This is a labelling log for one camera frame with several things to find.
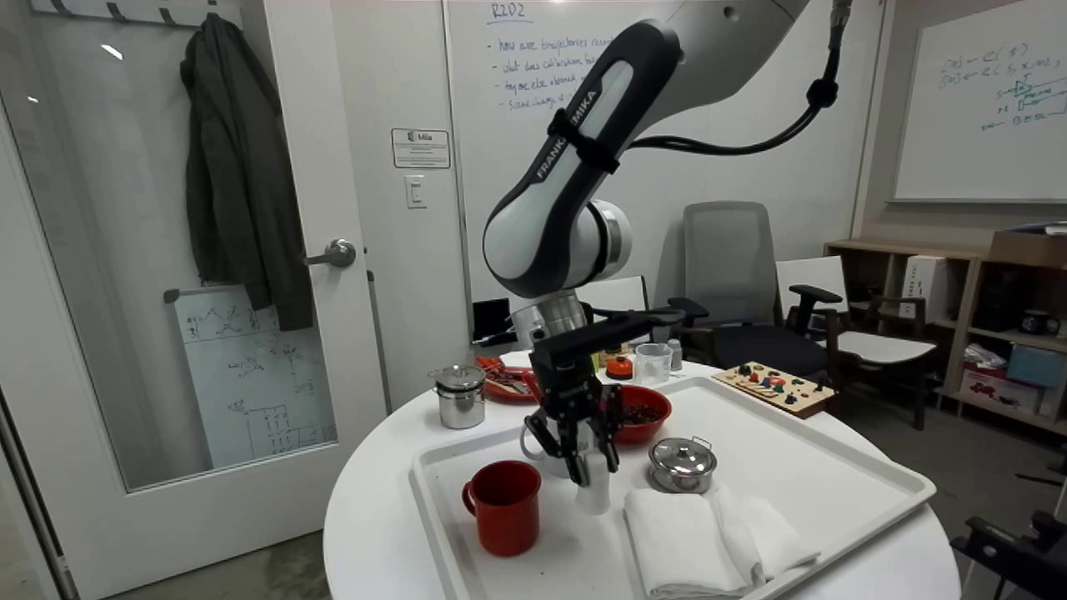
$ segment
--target whiteboard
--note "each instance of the whiteboard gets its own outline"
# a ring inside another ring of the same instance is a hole
[[[525,176],[557,106],[602,49],[663,0],[445,0],[456,185],[464,206],[469,299],[510,298],[483,268],[481,238],[496,199]],[[678,112],[647,134],[754,143],[808,106],[823,74],[833,0],[812,0],[765,70],[731,101]],[[841,101],[795,143],[757,158],[686,158],[631,150],[598,199],[633,222],[633,253],[616,276],[647,276],[657,302],[678,272],[678,222],[686,204],[762,199],[784,256],[821,253],[846,232],[865,153],[884,3],[855,3]]]
[[[920,33],[899,199],[1067,199],[1064,31],[1064,0],[1021,0]]]
[[[173,298],[213,465],[338,441],[317,329],[281,329],[241,288]]]

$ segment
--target door frame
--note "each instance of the door frame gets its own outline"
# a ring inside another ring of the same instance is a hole
[[[308,249],[365,249],[329,3],[263,0]],[[321,528],[388,415],[367,253],[315,269],[338,444],[123,490],[34,198],[0,106],[0,382],[82,598],[106,598]]]

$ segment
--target floor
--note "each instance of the floor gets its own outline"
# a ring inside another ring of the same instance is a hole
[[[1035,438],[1035,429],[1014,429],[989,423],[981,415],[956,415],[947,411],[926,414],[926,429],[910,426],[906,405],[884,399],[862,399],[852,423],[872,438],[894,459],[926,474],[937,482],[935,510],[944,531],[953,535],[963,519],[981,513],[1006,531],[1029,531],[1031,510],[1050,510],[1059,488],[1019,481],[1019,474],[1055,476],[1047,463],[1059,459],[1059,441]],[[976,570],[963,590],[963,600],[992,600],[999,579]],[[120,600],[324,600],[329,598],[321,570],[321,535],[299,535],[275,551],[238,556],[211,570],[173,576]]]

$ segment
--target red cup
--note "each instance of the red cup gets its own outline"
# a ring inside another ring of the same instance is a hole
[[[475,474],[464,488],[464,503],[486,552],[517,556],[536,543],[536,490],[536,465],[522,459],[500,459]]]

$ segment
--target dark green jacket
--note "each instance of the dark green jacket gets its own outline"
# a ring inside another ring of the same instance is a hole
[[[186,46],[186,218],[203,281],[245,282],[285,329],[315,323],[281,101],[241,31],[208,18]]]

